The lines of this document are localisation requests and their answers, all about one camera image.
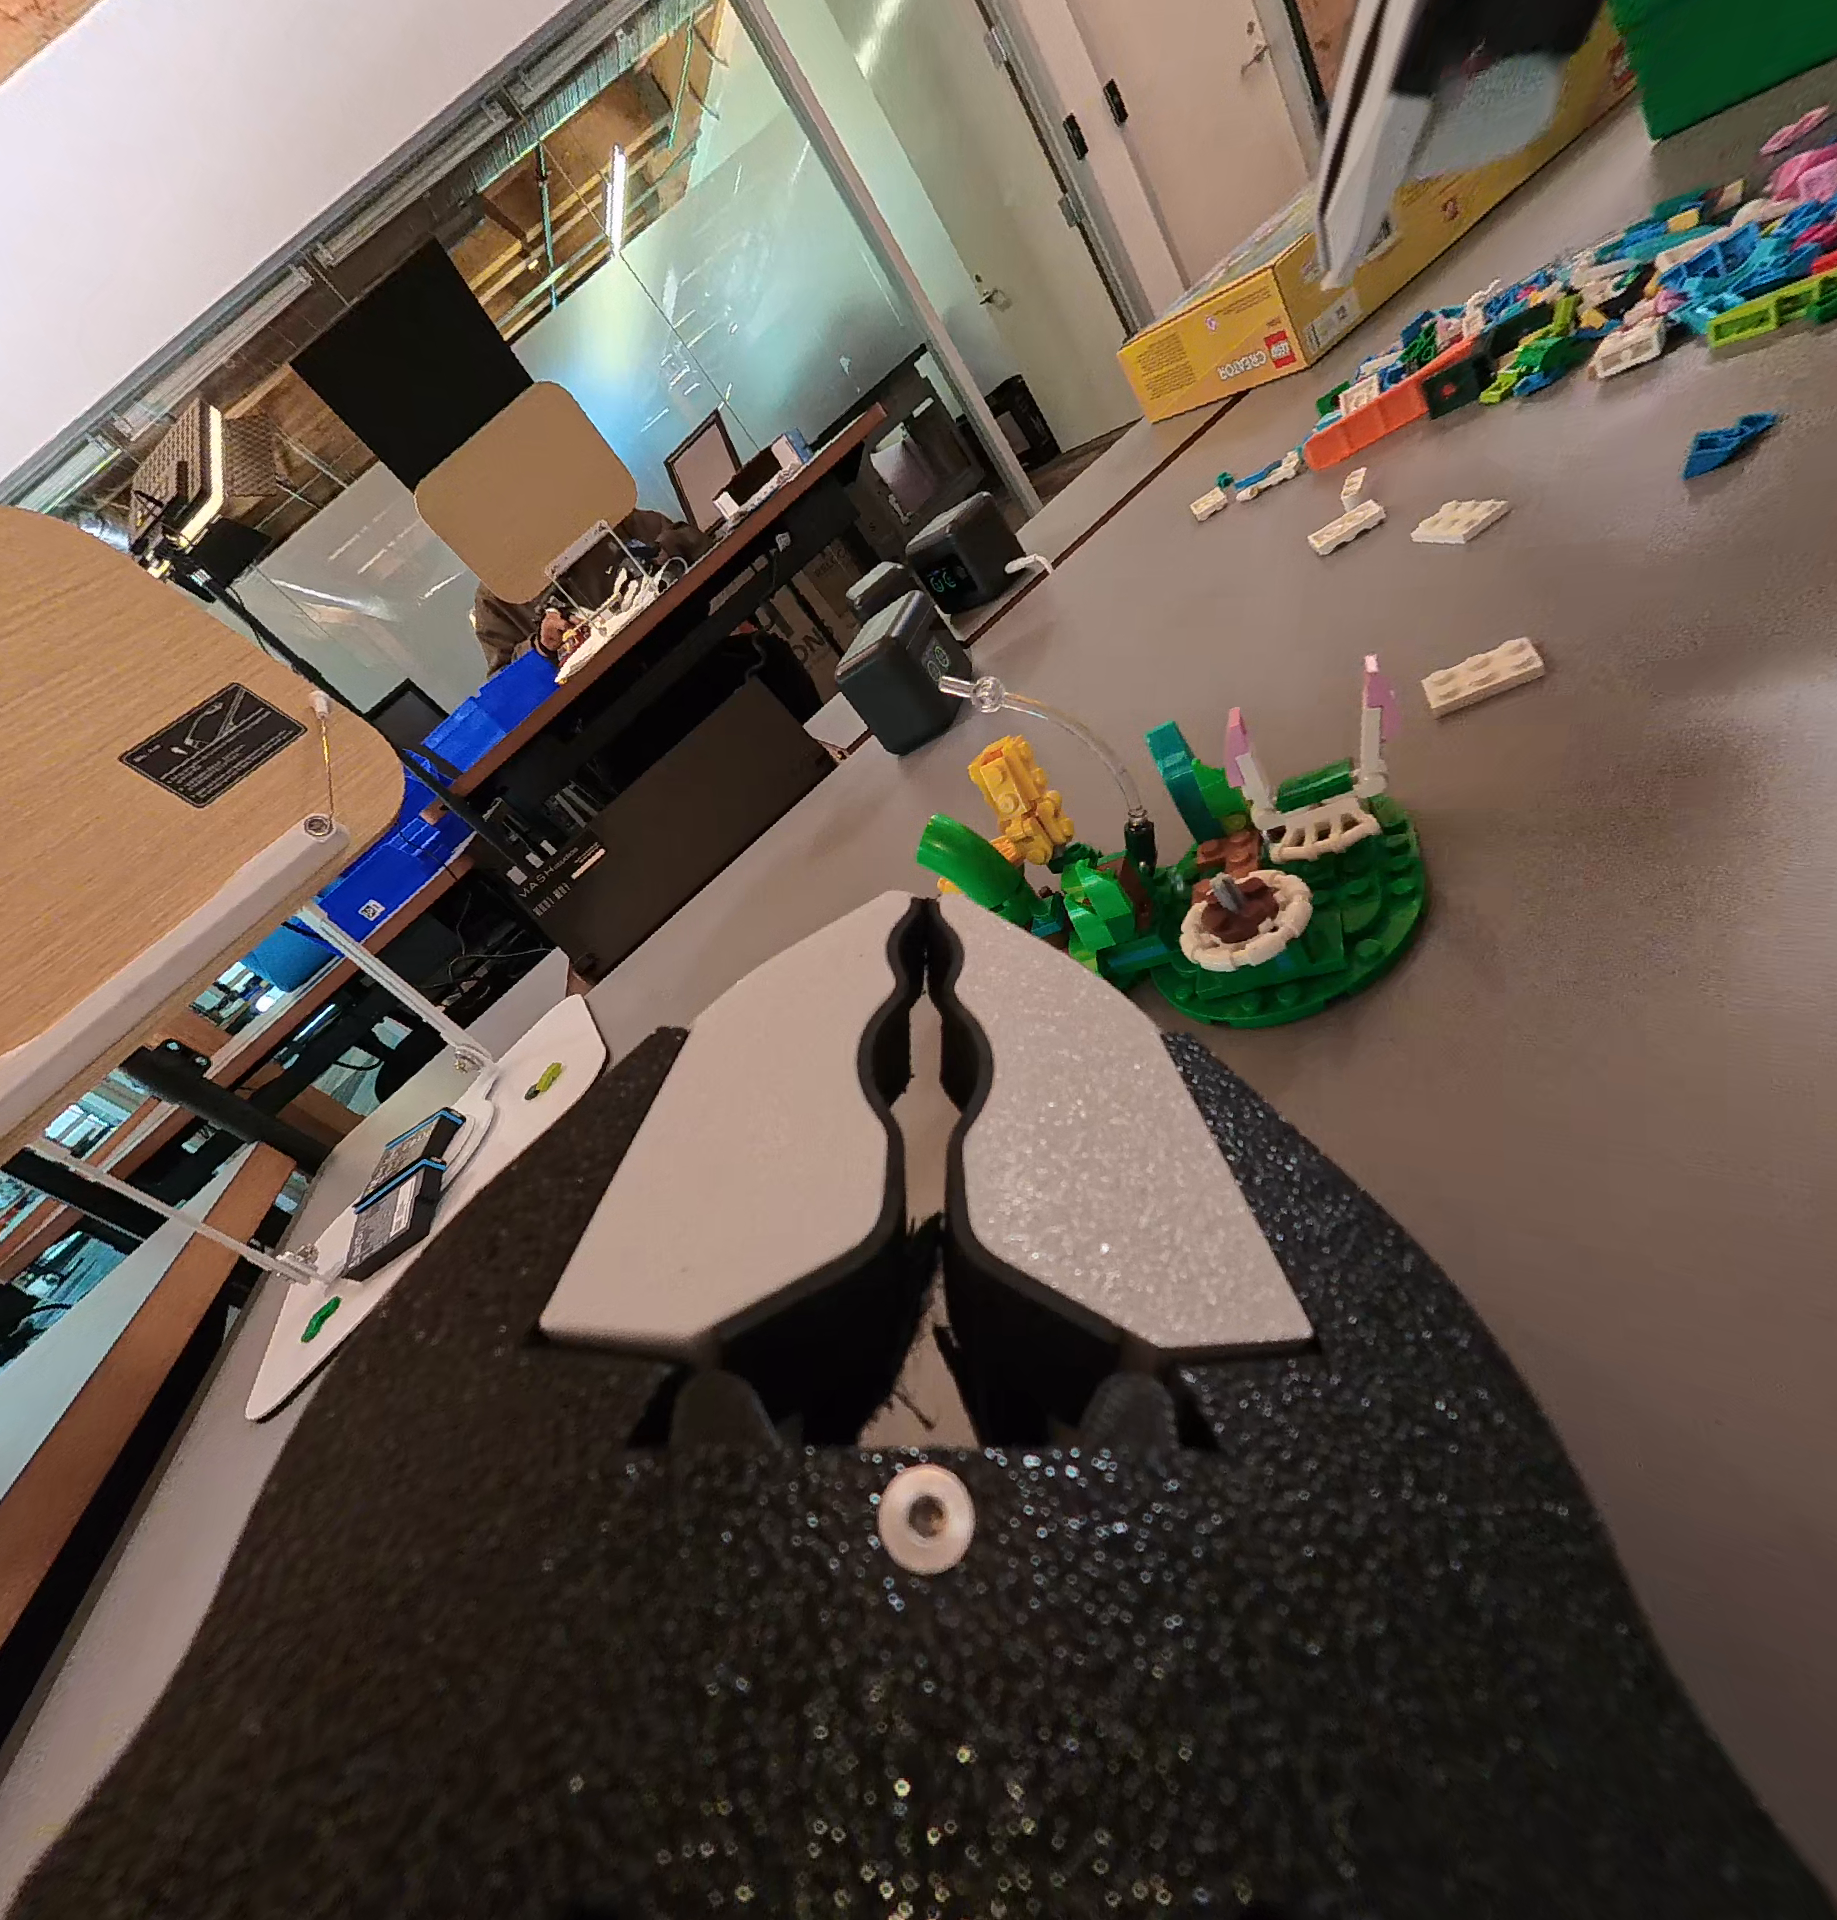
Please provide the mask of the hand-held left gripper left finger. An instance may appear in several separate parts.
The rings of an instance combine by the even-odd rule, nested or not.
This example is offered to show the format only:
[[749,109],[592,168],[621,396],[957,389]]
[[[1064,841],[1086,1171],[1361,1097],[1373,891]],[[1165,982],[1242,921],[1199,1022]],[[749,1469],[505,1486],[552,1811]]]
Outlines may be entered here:
[[786,1332],[883,1354],[907,1265],[908,1013],[930,905],[885,891],[691,1022],[539,1313],[555,1343],[757,1354]]

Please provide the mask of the small black monitor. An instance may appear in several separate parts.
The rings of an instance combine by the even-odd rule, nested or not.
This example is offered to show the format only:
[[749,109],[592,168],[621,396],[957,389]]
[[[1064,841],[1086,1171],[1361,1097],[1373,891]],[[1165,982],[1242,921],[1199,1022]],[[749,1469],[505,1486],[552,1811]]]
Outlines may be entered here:
[[664,468],[679,513],[693,529],[710,533],[721,524],[717,496],[727,491],[740,466],[742,456],[717,407],[665,456]]

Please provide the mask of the green baseplate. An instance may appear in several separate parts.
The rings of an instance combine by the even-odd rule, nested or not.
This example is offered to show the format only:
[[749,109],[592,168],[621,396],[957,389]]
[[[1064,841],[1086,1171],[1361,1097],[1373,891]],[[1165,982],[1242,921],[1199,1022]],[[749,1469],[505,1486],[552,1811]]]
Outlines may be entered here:
[[1609,1],[1653,140],[1837,57],[1837,1]]

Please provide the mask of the light panel on tripod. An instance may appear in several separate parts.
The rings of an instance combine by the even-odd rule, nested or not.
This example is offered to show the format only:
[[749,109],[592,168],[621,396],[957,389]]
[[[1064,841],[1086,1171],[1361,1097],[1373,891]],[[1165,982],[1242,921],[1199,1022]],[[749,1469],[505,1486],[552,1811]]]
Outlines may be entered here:
[[267,551],[260,526],[283,498],[270,422],[193,397],[132,475],[128,551],[154,578],[214,604]]

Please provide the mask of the wooden board stand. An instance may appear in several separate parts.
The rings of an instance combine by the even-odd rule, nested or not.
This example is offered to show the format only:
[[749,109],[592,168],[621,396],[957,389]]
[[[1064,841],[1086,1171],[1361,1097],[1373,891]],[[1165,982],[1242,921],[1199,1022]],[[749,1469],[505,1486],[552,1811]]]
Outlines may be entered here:
[[431,1231],[606,1060],[562,997],[501,1053],[314,909],[395,822],[402,764],[363,719],[253,658],[183,592],[66,521],[0,506],[0,1166],[162,1013],[301,914],[450,1048]]

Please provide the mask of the yellow lego box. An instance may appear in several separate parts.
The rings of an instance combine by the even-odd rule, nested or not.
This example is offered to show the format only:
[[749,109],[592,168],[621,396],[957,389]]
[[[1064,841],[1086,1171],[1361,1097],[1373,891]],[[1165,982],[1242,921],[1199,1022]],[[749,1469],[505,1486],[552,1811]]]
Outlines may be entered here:
[[1323,281],[1314,187],[1307,185],[1120,347],[1118,361],[1145,419],[1172,419],[1310,367],[1580,133],[1617,112],[1633,86],[1622,39],[1602,8],[1565,68],[1551,126],[1510,156],[1407,182],[1340,290]]

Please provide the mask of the black battery pack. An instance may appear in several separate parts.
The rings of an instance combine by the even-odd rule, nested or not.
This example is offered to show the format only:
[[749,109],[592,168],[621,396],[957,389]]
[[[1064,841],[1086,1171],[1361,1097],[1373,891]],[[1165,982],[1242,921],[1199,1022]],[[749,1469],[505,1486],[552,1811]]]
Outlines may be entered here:
[[343,1282],[363,1282],[428,1231],[464,1116],[440,1107],[386,1143],[352,1207]]

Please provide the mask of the white door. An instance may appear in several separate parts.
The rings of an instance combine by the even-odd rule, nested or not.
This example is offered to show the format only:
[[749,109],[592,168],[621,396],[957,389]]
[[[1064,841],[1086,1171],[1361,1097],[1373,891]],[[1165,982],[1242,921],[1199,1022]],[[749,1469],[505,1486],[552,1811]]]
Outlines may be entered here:
[[1281,1],[1073,6],[1107,114],[1193,288],[1308,185],[1307,51]]

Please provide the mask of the green lego flower model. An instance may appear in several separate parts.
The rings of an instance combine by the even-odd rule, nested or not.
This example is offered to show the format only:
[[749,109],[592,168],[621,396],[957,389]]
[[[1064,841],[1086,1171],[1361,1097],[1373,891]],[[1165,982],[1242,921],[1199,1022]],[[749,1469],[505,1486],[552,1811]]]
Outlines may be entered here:
[[1123,848],[1077,836],[1030,739],[1009,731],[969,766],[997,833],[934,814],[919,863],[943,894],[976,901],[1117,990],[1149,982],[1206,1026],[1286,1026],[1381,980],[1424,921],[1418,837],[1386,790],[1399,704],[1375,654],[1363,660],[1356,756],[1295,780],[1267,780],[1240,708],[1227,715],[1220,764],[1195,756],[1174,723],[1147,731],[1189,833],[1170,861],[1123,758],[1075,715],[993,676],[943,676],[939,688],[982,714],[1057,723],[1101,756],[1125,801]]

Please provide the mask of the pile of colourful lego bricks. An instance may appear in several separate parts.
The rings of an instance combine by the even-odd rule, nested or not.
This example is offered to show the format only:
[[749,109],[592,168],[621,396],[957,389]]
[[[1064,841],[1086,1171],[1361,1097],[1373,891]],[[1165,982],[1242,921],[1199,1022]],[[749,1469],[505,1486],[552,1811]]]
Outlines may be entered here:
[[1817,108],[1779,127],[1761,147],[1774,168],[1756,194],[1743,177],[1677,194],[1516,281],[1416,311],[1395,344],[1320,394],[1300,443],[1257,471],[1231,474],[1235,506],[1308,471],[1300,447],[1326,418],[1414,375],[1428,419],[1445,419],[1541,396],[1572,372],[1609,382],[1684,340],[1718,352],[1794,324],[1835,324],[1837,137],[1822,137],[1830,120]]

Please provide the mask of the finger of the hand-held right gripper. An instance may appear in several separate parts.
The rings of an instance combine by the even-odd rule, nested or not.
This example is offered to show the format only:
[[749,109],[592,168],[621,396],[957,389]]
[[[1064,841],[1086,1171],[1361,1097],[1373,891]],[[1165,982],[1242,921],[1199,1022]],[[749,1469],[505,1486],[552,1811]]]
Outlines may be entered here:
[[1385,207],[1393,84],[1403,62],[1403,4],[1363,1],[1352,14],[1345,55],[1330,93],[1317,177],[1314,258],[1323,286],[1345,286],[1364,252],[1364,234]]
[[1393,84],[1383,179],[1395,191],[1375,191],[1373,204],[1391,204],[1364,234],[1364,255],[1405,184],[1477,170],[1541,136],[1554,118],[1567,70],[1554,59],[1513,57],[1489,62],[1478,72],[1454,72],[1438,90],[1420,90],[1418,14],[1430,1],[1400,4],[1403,62]]

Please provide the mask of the blue lego wedge piece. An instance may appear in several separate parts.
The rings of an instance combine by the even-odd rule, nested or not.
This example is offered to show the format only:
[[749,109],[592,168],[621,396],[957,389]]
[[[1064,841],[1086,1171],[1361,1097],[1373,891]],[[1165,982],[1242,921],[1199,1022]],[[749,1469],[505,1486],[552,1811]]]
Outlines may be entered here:
[[1681,477],[1693,482],[1733,464],[1771,434],[1779,422],[1781,413],[1774,410],[1753,410],[1727,426],[1699,429],[1684,451]]

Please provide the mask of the orange lego piece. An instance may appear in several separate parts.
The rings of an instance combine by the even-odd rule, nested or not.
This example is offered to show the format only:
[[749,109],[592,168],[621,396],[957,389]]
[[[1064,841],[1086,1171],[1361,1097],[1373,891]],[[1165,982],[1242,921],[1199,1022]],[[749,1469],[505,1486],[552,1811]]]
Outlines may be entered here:
[[1339,468],[1414,419],[1428,418],[1420,375],[1414,375],[1351,412],[1329,415],[1302,443],[1300,462],[1308,470]]

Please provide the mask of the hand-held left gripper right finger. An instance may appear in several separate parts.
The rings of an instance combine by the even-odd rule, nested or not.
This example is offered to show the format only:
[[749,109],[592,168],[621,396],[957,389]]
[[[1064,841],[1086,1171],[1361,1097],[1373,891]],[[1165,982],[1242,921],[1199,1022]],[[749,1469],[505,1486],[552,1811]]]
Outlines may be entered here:
[[973,1262],[1165,1361],[1307,1347],[1313,1324],[1161,1030],[978,903],[934,914],[948,1212]]

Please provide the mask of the stack of blue storage bins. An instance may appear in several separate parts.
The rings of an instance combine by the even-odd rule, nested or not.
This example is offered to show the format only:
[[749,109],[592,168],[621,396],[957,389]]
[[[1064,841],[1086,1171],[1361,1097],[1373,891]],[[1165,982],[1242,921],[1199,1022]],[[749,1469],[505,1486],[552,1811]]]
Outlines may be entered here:
[[536,711],[554,688],[554,666],[542,658],[511,660],[477,691],[437,722],[409,751],[415,767],[402,774],[402,808],[371,848],[355,855],[314,905],[347,938],[367,941],[376,928],[441,872],[469,839],[469,827],[418,775],[433,760],[450,781],[469,770]]

